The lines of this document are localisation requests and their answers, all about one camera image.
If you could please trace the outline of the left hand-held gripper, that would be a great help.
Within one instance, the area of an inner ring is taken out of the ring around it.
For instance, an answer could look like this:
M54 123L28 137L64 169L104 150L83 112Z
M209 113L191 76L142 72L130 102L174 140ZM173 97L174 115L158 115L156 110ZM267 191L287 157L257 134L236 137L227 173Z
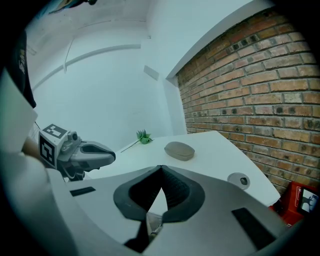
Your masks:
M116 160L115 153L104 144L84 141L77 132L53 123L39 131L38 146L42 160L71 182L82 181L85 172L99 170Z

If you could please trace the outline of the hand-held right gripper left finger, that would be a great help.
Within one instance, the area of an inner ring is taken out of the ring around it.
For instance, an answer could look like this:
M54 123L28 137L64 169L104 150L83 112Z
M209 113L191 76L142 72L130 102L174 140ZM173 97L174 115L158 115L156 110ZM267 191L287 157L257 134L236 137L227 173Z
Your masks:
M147 210L129 195L130 187L160 171L65 182L49 169L47 247L59 256L162 256L148 235Z

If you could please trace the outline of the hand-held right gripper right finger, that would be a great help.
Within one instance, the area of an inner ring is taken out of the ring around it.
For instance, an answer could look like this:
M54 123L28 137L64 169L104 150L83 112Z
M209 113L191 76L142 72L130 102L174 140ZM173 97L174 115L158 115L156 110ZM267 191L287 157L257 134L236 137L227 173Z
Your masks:
M200 184L201 208L188 220L164 223L147 256L248 256L257 251L233 211L246 209L275 239L287 230L271 209L238 186L178 167L172 170Z

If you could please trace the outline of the person's left forearm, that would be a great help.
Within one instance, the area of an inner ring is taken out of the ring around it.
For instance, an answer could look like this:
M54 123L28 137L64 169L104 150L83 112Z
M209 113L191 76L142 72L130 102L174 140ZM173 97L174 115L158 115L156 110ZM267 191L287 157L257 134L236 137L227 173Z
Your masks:
M38 144L35 143L30 137L26 138L21 151L27 156L36 158L39 161L42 160Z

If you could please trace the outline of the green artificial leaf sprig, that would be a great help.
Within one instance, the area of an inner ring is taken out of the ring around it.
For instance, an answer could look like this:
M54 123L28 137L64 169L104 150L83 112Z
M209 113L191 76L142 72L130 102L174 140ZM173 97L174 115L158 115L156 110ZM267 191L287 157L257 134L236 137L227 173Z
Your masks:
M136 142L134 142L133 144L131 144L131 145L128 146L127 148L123 149L123 150L121 151L121 153L123 153L124 151L130 149L131 147L135 146L136 144L147 145L147 144L149 144L150 142L153 141L153 139L151 138L151 134L150 134L150 133L147 133L145 129L143 129L143 130L138 130L138 131L136 132L136 137L137 137Z

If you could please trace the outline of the round grey table grommet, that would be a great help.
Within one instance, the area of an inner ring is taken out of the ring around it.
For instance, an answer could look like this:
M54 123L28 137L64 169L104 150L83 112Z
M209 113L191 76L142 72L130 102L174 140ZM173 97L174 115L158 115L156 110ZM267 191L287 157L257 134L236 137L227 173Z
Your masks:
M247 175L241 172L231 173L227 177L227 181L242 190L246 190L250 187L251 181Z

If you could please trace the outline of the white table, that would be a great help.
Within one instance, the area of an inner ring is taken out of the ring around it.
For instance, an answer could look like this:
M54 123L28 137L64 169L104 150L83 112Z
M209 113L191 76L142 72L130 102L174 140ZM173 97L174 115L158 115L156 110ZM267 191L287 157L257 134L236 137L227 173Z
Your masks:
M169 156L165 146L170 142L191 146L195 150L193 158L181 161ZM217 131L158 137L148 144L125 146L115 154L116 160L112 164L92 170L86 176L91 179L106 178L157 165L177 167L224 181L232 173L242 173L250 181L245 192L265 206L273 205L280 198L265 174Z

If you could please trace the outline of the red fire extinguisher box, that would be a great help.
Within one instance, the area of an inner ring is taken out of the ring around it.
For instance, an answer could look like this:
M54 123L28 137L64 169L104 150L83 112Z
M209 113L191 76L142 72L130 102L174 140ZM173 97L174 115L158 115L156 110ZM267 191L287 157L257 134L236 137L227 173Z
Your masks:
M314 209L318 198L318 188L292 181L280 199L269 208L290 227Z

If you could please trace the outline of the person's black shirt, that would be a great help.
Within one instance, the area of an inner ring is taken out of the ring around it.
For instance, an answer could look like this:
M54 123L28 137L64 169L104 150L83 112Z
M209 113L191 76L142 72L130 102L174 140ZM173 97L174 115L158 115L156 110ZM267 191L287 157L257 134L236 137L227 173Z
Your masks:
M34 109L37 104L34 100L28 73L27 34L25 30L22 31L14 44L5 67L18 90Z

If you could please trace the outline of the blue hair cap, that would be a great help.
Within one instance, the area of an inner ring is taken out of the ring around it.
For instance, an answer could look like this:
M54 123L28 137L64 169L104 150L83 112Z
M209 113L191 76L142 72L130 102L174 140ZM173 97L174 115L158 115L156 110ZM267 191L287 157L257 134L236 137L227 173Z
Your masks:
M61 0L56 7L54 7L49 14L58 13L64 9L71 8L78 0Z

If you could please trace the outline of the white wall plate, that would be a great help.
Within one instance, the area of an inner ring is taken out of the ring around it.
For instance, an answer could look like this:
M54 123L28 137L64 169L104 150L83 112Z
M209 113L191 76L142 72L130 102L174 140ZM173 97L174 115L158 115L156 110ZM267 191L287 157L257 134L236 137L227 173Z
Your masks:
M153 78L155 81L158 81L160 74L157 71L155 71L153 68L149 67L148 65L145 65L143 68L143 72L146 73L151 78Z

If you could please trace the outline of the white wall conduit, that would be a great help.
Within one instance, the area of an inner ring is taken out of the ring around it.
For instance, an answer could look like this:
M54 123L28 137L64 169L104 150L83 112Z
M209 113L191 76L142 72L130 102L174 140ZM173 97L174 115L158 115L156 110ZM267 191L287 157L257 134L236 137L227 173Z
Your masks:
M105 47L105 48L101 48L101 49L96 49L96 50L81 54L77 57L71 58L70 60L64 60L62 65L57 66L52 71L50 71L48 74L46 74L40 81L38 81L34 85L34 87L32 88L32 91L35 91L40 85L42 85L46 80L48 80L50 77L52 77L53 75L58 73L60 70L63 70L66 73L67 67L76 63L76 62L82 61L82 60L87 59L89 57L93 57L95 55L107 53L107 52L122 51L122 50L136 50L136 49L140 49L140 48L141 48L140 43L115 45L115 46L109 46L109 47Z

